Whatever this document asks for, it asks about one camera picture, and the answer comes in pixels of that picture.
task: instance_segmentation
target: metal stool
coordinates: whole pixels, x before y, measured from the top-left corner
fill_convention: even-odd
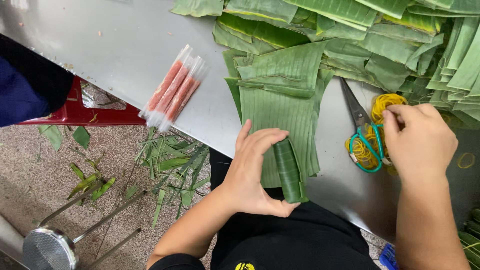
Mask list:
[[[38,228],[32,230],[25,237],[23,245],[23,256],[22,262],[30,268],[30,270],[73,270],[76,269],[78,265],[78,256],[75,253],[75,244],[82,240],[89,233],[94,231],[96,228],[101,226],[103,223],[107,222],[113,216],[118,214],[120,211],[127,208],[134,201],[140,199],[146,194],[146,191],[138,194],[130,201],[124,203],[122,206],[115,209],[108,216],[104,217],[102,220],[97,222],[92,227],[88,228],[82,234],[77,236],[75,239],[71,240],[63,231],[53,227],[45,225],[47,221],[54,218],[58,214],[65,211],[67,208],[75,204],[77,201],[85,198],[91,194],[94,190],[97,190],[102,186],[101,183],[97,184],[94,188],[88,190],[77,198],[73,199],[71,202],[67,203],[57,211],[50,214],[48,217],[44,218]],[[106,252],[95,262],[87,267],[87,269],[92,269],[97,266],[101,261],[106,257],[112,254],[115,250],[121,247],[124,243],[128,242],[134,236],[140,232],[140,228],[136,229],[131,233],[127,238],[114,246],[111,250]]]

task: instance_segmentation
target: speckled floor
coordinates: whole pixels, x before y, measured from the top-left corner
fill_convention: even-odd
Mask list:
[[[55,152],[45,137],[40,144],[36,126],[0,128],[0,214],[24,236],[36,227],[35,221],[43,219],[67,202],[69,192],[78,183],[78,177],[69,167],[70,162],[77,164],[86,174],[92,172],[90,165],[84,162],[84,157],[69,149],[79,147],[72,138],[72,132],[63,127],[60,127],[60,131],[64,140],[59,151]],[[93,159],[105,152],[98,168],[104,175],[116,176],[117,181],[95,205],[86,203],[81,207],[72,206],[48,223],[62,228],[70,237],[80,234],[123,203],[125,190],[131,185],[136,184],[139,190],[149,190],[158,182],[149,178],[147,167],[135,167],[133,162],[140,150],[136,143],[144,141],[148,134],[147,127],[87,127],[87,131],[91,136],[90,145],[88,150],[80,151]],[[202,173],[208,175],[209,170],[206,165]],[[195,194],[192,202],[198,202],[201,198]],[[154,245],[175,221],[177,205],[174,201],[172,205],[164,204],[158,223],[152,229],[156,198],[148,195],[133,203],[78,242],[77,252],[82,264],[90,264],[140,227],[141,233],[104,260],[97,269],[144,269]],[[381,266],[378,257],[385,241],[367,232],[362,233],[369,242],[371,257]],[[202,258],[207,269],[211,249],[212,246]]]

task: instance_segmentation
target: person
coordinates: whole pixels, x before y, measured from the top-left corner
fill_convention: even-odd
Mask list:
[[[395,242],[400,269],[470,269],[445,175],[458,145],[455,134],[430,104],[391,105],[383,115],[402,184]],[[251,127],[247,120],[228,172],[221,167],[226,157],[211,149],[212,191],[162,236],[147,269],[204,269],[199,258],[216,233],[213,270],[378,269],[357,227],[312,202],[289,204],[277,199],[278,189],[262,188],[263,154],[288,131],[249,135]]]

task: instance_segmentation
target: metal table surface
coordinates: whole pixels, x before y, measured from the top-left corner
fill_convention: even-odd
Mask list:
[[[11,0],[0,2],[0,33],[57,64],[72,64],[76,75],[141,108],[167,73],[179,50],[190,44],[210,66],[175,127],[232,157],[240,122],[223,77],[221,51],[213,41],[213,17],[168,12],[171,0]],[[350,82],[370,110],[381,90]],[[334,78],[322,100],[316,147],[321,172],[308,181],[309,198],[387,241],[395,238],[399,180],[385,171],[366,174],[352,163],[344,141],[354,132],[340,84]],[[480,154],[478,132],[458,130],[456,157]],[[457,224],[480,201],[477,164],[448,176]]]

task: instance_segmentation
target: forearm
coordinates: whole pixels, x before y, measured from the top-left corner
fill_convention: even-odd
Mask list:
[[[229,198],[219,186],[175,222],[160,238],[150,256],[147,269],[157,260],[176,253],[201,258],[207,252],[214,235],[235,213]]]
[[[401,269],[469,269],[445,176],[403,179],[396,227]]]

